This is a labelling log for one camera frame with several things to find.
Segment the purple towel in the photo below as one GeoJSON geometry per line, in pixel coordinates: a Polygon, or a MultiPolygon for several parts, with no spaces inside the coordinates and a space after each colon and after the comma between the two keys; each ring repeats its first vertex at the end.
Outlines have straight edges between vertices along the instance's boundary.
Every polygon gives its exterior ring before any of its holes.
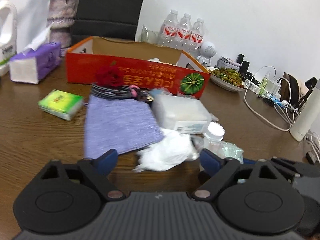
{"type": "Polygon", "coordinates": [[[163,138],[148,104],[134,99],[106,100],[90,95],[84,128],[85,157],[95,159],[110,149],[122,154],[163,138]]]}

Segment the pumpkin picture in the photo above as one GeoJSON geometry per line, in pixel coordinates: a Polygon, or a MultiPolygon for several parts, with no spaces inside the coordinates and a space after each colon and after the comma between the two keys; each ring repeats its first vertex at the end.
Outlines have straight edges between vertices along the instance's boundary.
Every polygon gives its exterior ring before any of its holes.
{"type": "Polygon", "coordinates": [[[180,83],[180,89],[185,95],[193,95],[201,90],[204,78],[199,73],[191,73],[185,76],[180,83]]]}

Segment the red cardboard box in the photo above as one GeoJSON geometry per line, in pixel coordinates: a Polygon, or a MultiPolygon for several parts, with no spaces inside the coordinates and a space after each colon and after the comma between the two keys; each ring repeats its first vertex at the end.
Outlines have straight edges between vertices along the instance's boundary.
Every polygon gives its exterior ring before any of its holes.
{"type": "Polygon", "coordinates": [[[124,84],[142,88],[168,89],[172,94],[200,98],[210,73],[184,51],[144,42],[89,37],[66,54],[70,83],[91,84],[102,66],[116,65],[124,74],[124,84]],[[148,61],[158,58],[161,62],[148,61]]]}

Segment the green tissue pack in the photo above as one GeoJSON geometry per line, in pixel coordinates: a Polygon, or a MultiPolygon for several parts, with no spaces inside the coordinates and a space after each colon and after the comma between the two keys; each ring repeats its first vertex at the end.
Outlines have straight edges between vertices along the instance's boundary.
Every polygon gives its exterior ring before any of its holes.
{"type": "Polygon", "coordinates": [[[83,97],[52,90],[49,95],[38,102],[41,110],[70,121],[83,105],[83,97]]]}

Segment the tissue box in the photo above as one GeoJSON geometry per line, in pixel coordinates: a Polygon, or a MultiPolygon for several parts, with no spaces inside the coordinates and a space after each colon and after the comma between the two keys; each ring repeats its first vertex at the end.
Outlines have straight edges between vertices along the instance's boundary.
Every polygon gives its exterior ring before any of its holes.
{"type": "Polygon", "coordinates": [[[83,105],[83,97],[59,90],[52,90],[38,102],[41,110],[70,121],[83,105]]]}
{"type": "Polygon", "coordinates": [[[210,113],[197,99],[157,95],[152,111],[159,126],[181,133],[203,133],[211,122],[210,113]]]}
{"type": "Polygon", "coordinates": [[[61,43],[42,44],[25,55],[21,52],[9,61],[10,78],[15,82],[38,84],[61,63],[61,43]]]}

